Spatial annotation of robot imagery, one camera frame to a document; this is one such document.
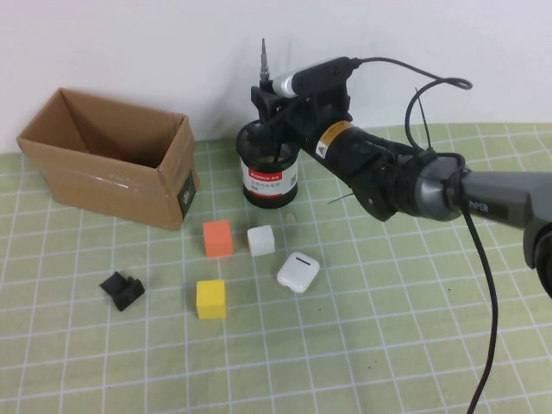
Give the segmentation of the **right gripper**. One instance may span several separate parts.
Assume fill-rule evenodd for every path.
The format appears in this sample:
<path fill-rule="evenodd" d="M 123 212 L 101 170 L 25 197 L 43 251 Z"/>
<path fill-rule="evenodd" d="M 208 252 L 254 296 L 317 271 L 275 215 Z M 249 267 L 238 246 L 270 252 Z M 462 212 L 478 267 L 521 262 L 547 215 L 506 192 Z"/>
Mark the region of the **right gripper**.
<path fill-rule="evenodd" d="M 259 113 L 258 127 L 270 123 L 284 111 L 283 118 L 276 122 L 276 142 L 311 142 L 319 138 L 331 124 L 350 120 L 350 96 L 346 81 L 324 91 L 312 92 L 302 97 L 296 92 L 291 97 L 291 81 L 282 80 L 275 82 L 275 91 L 288 98 L 289 104 L 270 102 L 276 98 L 271 85 L 251 87 L 251 102 L 257 106 Z"/>

